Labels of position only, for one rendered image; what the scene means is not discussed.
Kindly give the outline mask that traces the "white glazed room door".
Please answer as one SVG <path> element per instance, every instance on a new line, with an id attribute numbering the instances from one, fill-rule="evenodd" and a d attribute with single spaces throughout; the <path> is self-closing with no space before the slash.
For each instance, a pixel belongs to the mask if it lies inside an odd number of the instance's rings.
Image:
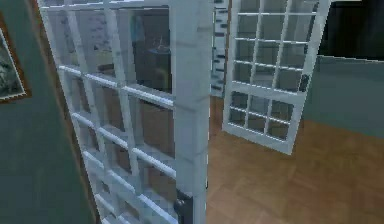
<path id="1" fill-rule="evenodd" d="M 100 224 L 206 224 L 212 0 L 36 0 Z"/>
<path id="2" fill-rule="evenodd" d="M 224 131 L 290 155 L 332 0 L 232 0 Z M 301 76 L 310 81 L 299 90 Z"/>

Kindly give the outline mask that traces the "dark window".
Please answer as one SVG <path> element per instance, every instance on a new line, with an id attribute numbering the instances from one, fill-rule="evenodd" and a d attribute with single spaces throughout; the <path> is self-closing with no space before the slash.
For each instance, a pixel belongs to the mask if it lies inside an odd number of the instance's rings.
<path id="1" fill-rule="evenodd" d="M 384 61 L 384 0 L 333 2 L 319 54 Z"/>

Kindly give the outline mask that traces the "brown framed wall picture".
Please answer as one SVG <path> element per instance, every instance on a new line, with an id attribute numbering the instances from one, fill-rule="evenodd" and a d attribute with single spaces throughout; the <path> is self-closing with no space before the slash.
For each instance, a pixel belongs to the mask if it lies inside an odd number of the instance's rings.
<path id="1" fill-rule="evenodd" d="M 23 68 L 0 12 L 0 104 L 32 96 Z"/>

